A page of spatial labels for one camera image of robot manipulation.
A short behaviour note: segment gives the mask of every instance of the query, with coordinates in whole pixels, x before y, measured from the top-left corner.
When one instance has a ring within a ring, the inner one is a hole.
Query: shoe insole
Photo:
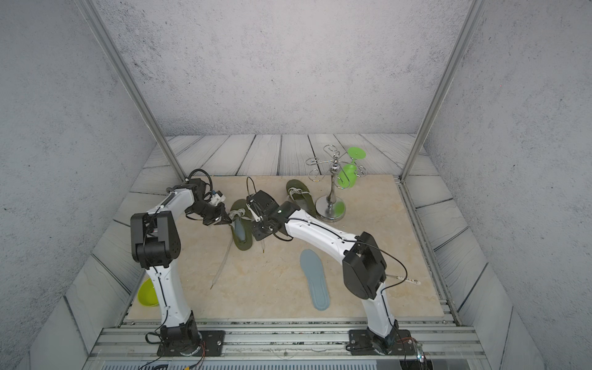
[[[308,280],[308,290],[313,306],[319,311],[324,311],[329,307],[331,299],[327,290],[325,281],[325,271],[323,263],[314,251],[305,249],[300,254],[300,268]]]
[[[234,219],[234,221],[232,222],[232,227],[234,230],[234,234],[236,235],[236,237],[238,238],[238,240],[241,243],[244,243],[247,241],[247,234],[244,230],[243,227],[243,223],[242,223],[242,219],[240,217],[236,217]]]

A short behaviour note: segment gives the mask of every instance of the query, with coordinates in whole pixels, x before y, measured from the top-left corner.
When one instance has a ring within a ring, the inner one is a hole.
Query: green plastic cup
[[[354,146],[348,149],[348,154],[352,158],[352,163],[354,164],[345,165],[343,170],[339,172],[337,184],[341,188],[351,188],[356,184],[356,179],[358,178],[356,176],[356,170],[358,169],[358,167],[355,166],[356,160],[366,158],[366,152]]]
[[[140,302],[141,305],[145,305],[147,307],[158,306],[158,297],[156,296],[156,291],[154,290],[154,284],[152,284],[152,280],[148,279],[144,281],[138,290],[138,302]]]

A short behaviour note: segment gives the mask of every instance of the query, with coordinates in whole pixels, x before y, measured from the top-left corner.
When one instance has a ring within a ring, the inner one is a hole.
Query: wooden floor plank
[[[237,176],[277,175],[281,135],[257,135]]]
[[[415,141],[415,134],[407,134],[407,135],[409,135],[411,137],[411,141]],[[423,145],[422,145],[422,148],[419,150],[419,154],[423,154],[423,155],[427,156],[426,148],[424,148]]]
[[[434,249],[468,227],[454,200],[418,208],[417,215]]]
[[[511,312],[510,297],[487,265],[458,313],[464,325],[475,327],[492,369],[500,368]]]
[[[305,161],[314,157],[307,135],[282,135],[279,155],[279,175],[308,175],[315,167],[307,166]]]
[[[203,166],[228,137],[228,135],[204,136],[179,154],[177,159],[187,175]]]
[[[171,166],[144,168],[136,178],[131,192],[147,194],[168,194],[166,189],[179,185],[181,180],[177,177]]]
[[[310,140],[311,145],[313,146],[314,156],[318,158],[319,162],[324,160],[329,160],[331,157],[323,150],[325,145],[332,144],[334,145],[337,150],[339,151],[341,160],[345,162],[350,162],[352,159],[348,156],[347,150],[343,148],[339,140],[333,134],[310,134],[308,135],[308,139]],[[329,165],[322,164],[319,165],[319,169],[321,170],[322,175],[331,174],[329,172]]]
[[[413,139],[407,134],[362,134],[367,141],[377,147],[400,168],[403,168],[409,153]]]
[[[374,175],[382,173],[399,175],[401,173],[399,166],[360,134],[336,134],[335,137],[345,149],[355,146],[366,152],[366,158],[360,159],[358,164],[364,166],[368,173]]]
[[[506,342],[500,370],[545,370],[545,362],[539,349],[532,340],[526,326],[514,309],[510,319],[508,339]]]
[[[210,175],[234,176],[243,163],[255,135],[231,135],[201,166]]]
[[[88,352],[104,327],[117,325],[119,317],[127,308],[129,296],[95,258],[90,257],[86,261],[66,291],[66,298]]]
[[[133,291],[144,272],[131,257],[131,234],[128,226],[112,221],[92,250],[129,291]]]
[[[471,229],[436,249],[435,254],[452,300],[459,307],[483,271],[485,255]]]
[[[168,139],[168,142],[170,148],[173,150],[173,153],[177,156],[200,138],[201,136],[199,135],[173,136]],[[148,160],[144,164],[144,168],[167,165],[170,165],[170,163],[166,159],[165,154],[162,152],[160,146],[158,146],[157,144],[156,147],[152,150],[150,157],[148,157]]]
[[[164,195],[129,192],[123,198],[123,202],[121,202],[119,209],[113,216],[113,220],[129,225],[132,215],[146,212],[159,204],[163,199],[165,199]]]
[[[452,194],[440,176],[409,176],[405,184],[416,207],[452,199]]]
[[[395,162],[400,168],[403,168],[411,146],[413,145],[413,138],[409,134],[362,134],[375,147]],[[437,175],[438,171],[430,157],[423,155],[420,152],[415,159],[411,175]]]

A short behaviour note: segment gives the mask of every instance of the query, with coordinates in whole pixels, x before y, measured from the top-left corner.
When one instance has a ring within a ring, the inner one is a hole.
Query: beige tabletop
[[[285,184],[294,178],[306,184],[315,200],[329,192],[329,176],[320,182],[312,182],[307,176],[252,178],[257,190],[267,192],[279,204],[288,199]],[[214,176],[213,182],[214,189],[226,196],[226,210],[235,200],[247,195],[246,177]],[[337,195],[346,204],[346,215],[331,225],[357,235],[363,231],[372,234],[381,249],[405,264],[409,278],[420,282],[405,282],[387,290],[395,317],[443,316],[392,175],[359,178],[352,189],[338,189]],[[263,240],[265,245],[254,242],[247,251],[241,251],[233,244],[218,281],[210,289],[231,238],[230,226],[207,227],[185,217],[180,217],[176,226],[182,244],[179,274],[185,298],[196,318],[365,317],[360,299],[343,284],[341,264],[302,240],[282,242],[269,236]],[[329,308],[324,311],[314,308],[306,277],[300,268],[300,253],[305,249],[315,251],[323,261],[331,299]],[[396,261],[386,255],[384,258],[387,274],[404,275],[403,268]],[[398,281],[387,277],[387,285]],[[144,307],[135,299],[126,320],[158,321],[159,317],[158,307]]]

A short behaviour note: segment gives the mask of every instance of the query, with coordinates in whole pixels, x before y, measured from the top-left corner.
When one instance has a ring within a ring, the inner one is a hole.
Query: gray insole
[[[300,267],[308,280],[308,290],[313,306],[319,311],[324,311],[329,307],[329,291],[325,281],[325,271],[323,263],[314,251],[305,249],[300,254]]]

